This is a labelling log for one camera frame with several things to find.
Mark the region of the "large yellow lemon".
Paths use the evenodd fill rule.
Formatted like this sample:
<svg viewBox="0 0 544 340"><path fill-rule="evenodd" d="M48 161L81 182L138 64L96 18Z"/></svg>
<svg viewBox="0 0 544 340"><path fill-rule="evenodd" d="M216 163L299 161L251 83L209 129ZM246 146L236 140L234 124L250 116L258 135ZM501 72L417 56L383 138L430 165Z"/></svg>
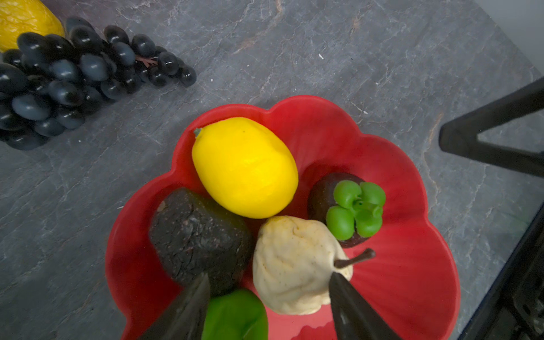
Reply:
<svg viewBox="0 0 544 340"><path fill-rule="evenodd" d="M267 127L235 117L194 132L192 160L199 179L222 207L245 218L270 218L298 188L296 161Z"/></svg>

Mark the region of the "green lime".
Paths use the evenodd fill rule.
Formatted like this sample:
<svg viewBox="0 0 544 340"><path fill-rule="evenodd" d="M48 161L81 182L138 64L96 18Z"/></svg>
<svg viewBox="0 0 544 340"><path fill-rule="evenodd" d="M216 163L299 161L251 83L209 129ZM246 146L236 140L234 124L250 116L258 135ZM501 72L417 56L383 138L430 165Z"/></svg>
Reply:
<svg viewBox="0 0 544 340"><path fill-rule="evenodd" d="M239 289L208 304L202 339L268 339L269 323L262 301Z"/></svg>

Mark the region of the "small yellow lemon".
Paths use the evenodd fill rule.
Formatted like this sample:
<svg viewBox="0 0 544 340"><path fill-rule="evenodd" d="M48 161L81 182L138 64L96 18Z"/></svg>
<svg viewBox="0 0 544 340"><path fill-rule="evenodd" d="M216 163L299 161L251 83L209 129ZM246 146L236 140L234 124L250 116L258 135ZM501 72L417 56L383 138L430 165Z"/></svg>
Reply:
<svg viewBox="0 0 544 340"><path fill-rule="evenodd" d="M26 32L65 36L61 21L38 0L1 0L1 52L17 49Z"/></svg>

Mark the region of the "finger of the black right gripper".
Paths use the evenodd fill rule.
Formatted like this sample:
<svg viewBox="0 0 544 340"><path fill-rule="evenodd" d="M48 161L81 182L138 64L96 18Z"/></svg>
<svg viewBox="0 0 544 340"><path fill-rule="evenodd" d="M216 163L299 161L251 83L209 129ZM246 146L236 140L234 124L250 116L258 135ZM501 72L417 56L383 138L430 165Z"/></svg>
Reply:
<svg viewBox="0 0 544 340"><path fill-rule="evenodd" d="M543 177L543 153L481 142L480 133L543 110L543 79L442 125L442 151L469 160Z"/></svg>

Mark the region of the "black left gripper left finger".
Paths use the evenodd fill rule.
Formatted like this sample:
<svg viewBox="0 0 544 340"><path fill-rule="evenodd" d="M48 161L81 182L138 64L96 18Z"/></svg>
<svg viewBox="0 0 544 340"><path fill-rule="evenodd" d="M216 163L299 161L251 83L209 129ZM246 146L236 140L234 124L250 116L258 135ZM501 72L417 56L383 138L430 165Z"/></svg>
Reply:
<svg viewBox="0 0 544 340"><path fill-rule="evenodd" d="M139 339L201 340L210 299L208 274L202 273L185 287Z"/></svg>

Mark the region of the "dark wrinkled avocado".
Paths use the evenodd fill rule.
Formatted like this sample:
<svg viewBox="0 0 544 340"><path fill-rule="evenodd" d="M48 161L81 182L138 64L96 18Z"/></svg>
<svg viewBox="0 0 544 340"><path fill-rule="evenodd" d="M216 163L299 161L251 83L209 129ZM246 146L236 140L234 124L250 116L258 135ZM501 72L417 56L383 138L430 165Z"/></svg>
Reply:
<svg viewBox="0 0 544 340"><path fill-rule="evenodd" d="M236 289L255 245L242 217L187 188L173 191L160 203L149 237L175 282L188 286L207 273L213 297Z"/></svg>

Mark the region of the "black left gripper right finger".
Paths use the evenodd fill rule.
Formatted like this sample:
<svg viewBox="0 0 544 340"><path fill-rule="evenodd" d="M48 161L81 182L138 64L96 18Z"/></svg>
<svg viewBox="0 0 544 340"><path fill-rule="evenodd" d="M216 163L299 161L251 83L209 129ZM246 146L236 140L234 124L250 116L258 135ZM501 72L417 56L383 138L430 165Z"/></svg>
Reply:
<svg viewBox="0 0 544 340"><path fill-rule="evenodd" d="M331 275L329 292L338 339L402 339L340 273Z"/></svg>

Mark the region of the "beige potato shaped fruit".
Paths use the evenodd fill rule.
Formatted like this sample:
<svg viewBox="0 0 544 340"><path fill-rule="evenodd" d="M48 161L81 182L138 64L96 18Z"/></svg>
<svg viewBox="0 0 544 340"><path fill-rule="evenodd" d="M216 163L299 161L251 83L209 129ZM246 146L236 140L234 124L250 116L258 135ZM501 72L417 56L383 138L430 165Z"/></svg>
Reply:
<svg viewBox="0 0 544 340"><path fill-rule="evenodd" d="M331 303L330 279L348 281L354 265L375 257L365 249L350 259L327 227L316 220L269 218L253 255L253 283L266 307L282 315L310 315Z"/></svg>

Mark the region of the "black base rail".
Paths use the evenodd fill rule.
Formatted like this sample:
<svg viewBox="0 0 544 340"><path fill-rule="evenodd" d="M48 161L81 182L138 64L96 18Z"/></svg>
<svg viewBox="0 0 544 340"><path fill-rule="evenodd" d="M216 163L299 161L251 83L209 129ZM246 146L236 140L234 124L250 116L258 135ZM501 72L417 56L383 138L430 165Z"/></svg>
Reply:
<svg viewBox="0 0 544 340"><path fill-rule="evenodd" d="M543 338L543 208L459 338Z"/></svg>

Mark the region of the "red flower shaped bowl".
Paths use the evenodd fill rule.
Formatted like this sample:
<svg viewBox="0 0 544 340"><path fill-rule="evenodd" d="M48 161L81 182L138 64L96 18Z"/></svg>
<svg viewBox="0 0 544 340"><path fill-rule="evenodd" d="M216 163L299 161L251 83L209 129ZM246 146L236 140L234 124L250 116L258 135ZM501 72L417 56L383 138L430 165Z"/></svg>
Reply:
<svg viewBox="0 0 544 340"><path fill-rule="evenodd" d="M130 198L110 233L106 278L127 320L122 337L138 338L181 290L161 267L148 229L160 202L176 188L205 195L191 159L194 130L231 117L266 126L290 149L300 179L286 215L306 218L310 189L328 173L346 172L383 188L387 201L381 230L347 250L353 256L371 248L376 256L355 266L351 284L400 337L449 338L460 309L458 271L448 245L429 222L422 177L398 146L362 133L348 113L317 96L293 96L269 110L220 106L187 127L170 171Z"/></svg>

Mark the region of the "dark purple plum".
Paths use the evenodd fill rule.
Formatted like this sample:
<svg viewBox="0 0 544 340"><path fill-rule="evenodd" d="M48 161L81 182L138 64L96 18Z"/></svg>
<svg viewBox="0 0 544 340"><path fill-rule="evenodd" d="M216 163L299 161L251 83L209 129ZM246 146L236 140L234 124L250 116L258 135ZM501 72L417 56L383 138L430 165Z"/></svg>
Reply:
<svg viewBox="0 0 544 340"><path fill-rule="evenodd" d="M310 190L307 214L324 223L343 248L352 248L380 231L386 201L378 184L352 174L332 173Z"/></svg>

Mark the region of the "black grape bunch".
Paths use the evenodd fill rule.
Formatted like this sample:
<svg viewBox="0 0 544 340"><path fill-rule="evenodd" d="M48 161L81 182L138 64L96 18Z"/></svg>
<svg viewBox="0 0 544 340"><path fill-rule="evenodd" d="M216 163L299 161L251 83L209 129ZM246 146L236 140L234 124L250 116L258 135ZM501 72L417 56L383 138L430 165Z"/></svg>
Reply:
<svg viewBox="0 0 544 340"><path fill-rule="evenodd" d="M145 83L196 83L195 69L148 35L130 37L117 25L99 35L79 17L66 20L65 32L25 32L16 48L1 53L1 142L15 150L34 150L79 128Z"/></svg>

